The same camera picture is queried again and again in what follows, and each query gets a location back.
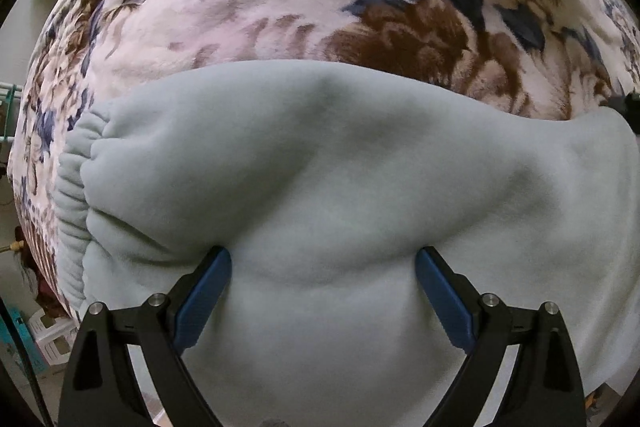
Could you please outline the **floral fleece blanket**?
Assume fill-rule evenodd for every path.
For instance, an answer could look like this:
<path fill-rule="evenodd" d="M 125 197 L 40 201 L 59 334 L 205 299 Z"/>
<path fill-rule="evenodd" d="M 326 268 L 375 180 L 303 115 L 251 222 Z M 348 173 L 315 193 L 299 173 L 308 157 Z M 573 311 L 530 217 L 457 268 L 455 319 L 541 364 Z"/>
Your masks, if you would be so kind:
<path fill-rule="evenodd" d="M 18 219 L 58 283 L 54 189 L 93 104 L 210 66 L 344 64 L 529 119 L 566 121 L 639 83 L 625 0 L 58 0 L 29 61 L 9 161 Z"/>

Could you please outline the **white storage box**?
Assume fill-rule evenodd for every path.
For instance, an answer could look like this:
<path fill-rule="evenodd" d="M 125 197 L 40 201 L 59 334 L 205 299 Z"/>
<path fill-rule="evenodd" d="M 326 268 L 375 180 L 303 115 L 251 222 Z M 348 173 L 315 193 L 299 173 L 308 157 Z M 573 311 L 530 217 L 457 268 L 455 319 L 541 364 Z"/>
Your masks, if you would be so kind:
<path fill-rule="evenodd" d="M 27 325 L 47 365 L 64 365 L 68 362 L 77 334 L 77 326 L 72 319 L 52 319 L 43 310 L 38 310 L 29 317 Z"/>

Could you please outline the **light green fleece pants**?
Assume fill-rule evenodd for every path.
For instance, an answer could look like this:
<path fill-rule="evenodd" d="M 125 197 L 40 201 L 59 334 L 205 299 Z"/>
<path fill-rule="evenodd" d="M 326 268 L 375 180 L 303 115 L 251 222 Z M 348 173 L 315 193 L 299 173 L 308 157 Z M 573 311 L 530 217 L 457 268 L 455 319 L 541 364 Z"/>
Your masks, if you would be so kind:
<path fill-rule="evenodd" d="M 529 119 L 385 72 L 190 70 L 93 104 L 54 189 L 79 313 L 168 291 L 210 248 L 231 281 L 186 367 L 227 426 L 415 426 L 462 363 L 413 259 L 560 307 L 587 390 L 639 366 L 639 143 L 597 103 Z"/>

